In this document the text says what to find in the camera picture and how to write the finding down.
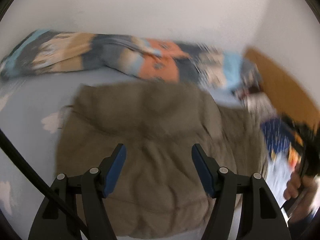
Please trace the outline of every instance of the brown cloth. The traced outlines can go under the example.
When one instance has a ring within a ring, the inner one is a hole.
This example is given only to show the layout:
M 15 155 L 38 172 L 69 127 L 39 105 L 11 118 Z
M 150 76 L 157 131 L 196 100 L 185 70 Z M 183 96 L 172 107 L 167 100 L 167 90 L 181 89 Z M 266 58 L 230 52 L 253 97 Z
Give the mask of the brown cloth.
M 237 174 L 266 170 L 263 135 L 248 112 L 217 106 L 191 84 L 83 86 L 62 131 L 57 173 L 83 174 L 118 143 L 127 159 L 104 200 L 118 236 L 159 238 L 206 225 L 214 200 L 193 165 L 195 143 Z

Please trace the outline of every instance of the finger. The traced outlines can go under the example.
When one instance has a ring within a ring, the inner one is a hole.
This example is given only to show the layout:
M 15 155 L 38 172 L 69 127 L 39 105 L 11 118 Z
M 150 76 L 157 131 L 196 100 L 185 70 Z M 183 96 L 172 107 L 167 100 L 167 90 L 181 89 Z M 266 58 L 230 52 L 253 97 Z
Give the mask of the finger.
M 286 190 L 289 192 L 290 196 L 293 198 L 296 198 L 299 195 L 297 188 L 290 181 L 288 181 L 287 183 Z
M 298 175 L 298 173 L 293 172 L 291 174 L 290 182 L 296 188 L 299 188 L 301 186 L 301 179 L 300 179 L 300 176 Z
M 294 168 L 294 171 L 299 172 L 299 169 L 300 169 L 300 163 L 297 163 Z
M 283 192 L 283 197 L 285 200 L 289 200 L 291 198 L 291 195 L 287 189 Z
M 314 181 L 314 178 L 313 177 L 309 177 L 309 176 L 304 176 L 302 178 L 302 184 L 305 186 L 305 187 L 316 187 L 316 182 Z

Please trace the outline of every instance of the bed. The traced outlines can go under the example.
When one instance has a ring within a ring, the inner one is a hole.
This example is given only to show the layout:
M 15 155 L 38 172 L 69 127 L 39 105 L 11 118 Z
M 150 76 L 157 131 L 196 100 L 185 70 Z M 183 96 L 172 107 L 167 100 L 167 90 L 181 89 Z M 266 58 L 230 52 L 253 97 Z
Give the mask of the bed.
M 263 80 L 261 84 L 263 91 L 278 112 L 287 113 L 294 120 L 306 122 L 310 127 L 317 127 L 320 120 L 319 110 L 294 78 L 255 49 L 248 49 L 245 57 L 257 65 Z M 54 154 L 59 129 L 68 112 L 66 106 L 72 102 L 79 85 L 135 80 L 136 78 L 111 68 L 14 79 L 2 86 L 0 127 L 29 164 L 50 185 L 55 176 Z M 242 107 L 240 101 L 225 90 L 208 89 L 208 91 L 217 104 Z M 0 155 L 0 162 L 2 161 L 7 161 L 3 154 Z M 269 174 L 272 174 L 275 168 L 279 171 L 284 164 L 286 164 L 285 157 L 278 158 L 277 163 L 269 165 Z M 267 177 L 267 182 L 280 205 L 284 201 L 282 193 L 289 176 L 290 170 L 285 168 L 281 180 L 278 177 Z M 6 217 L 15 231 L 26 239 L 32 217 L 36 215 L 43 196 L 16 170 L 2 171 L 0 183 L 1 189 L 5 189 L 0 197 L 4 203 Z M 28 196 L 36 197 L 33 197 L 31 202 L 28 200 L 28 205 L 24 205 L 24 199 L 30 199 Z M 240 212 L 240 208 L 235 210 L 229 239 L 236 238 Z M 199 228 L 166 239 L 200 239 L 203 230 Z

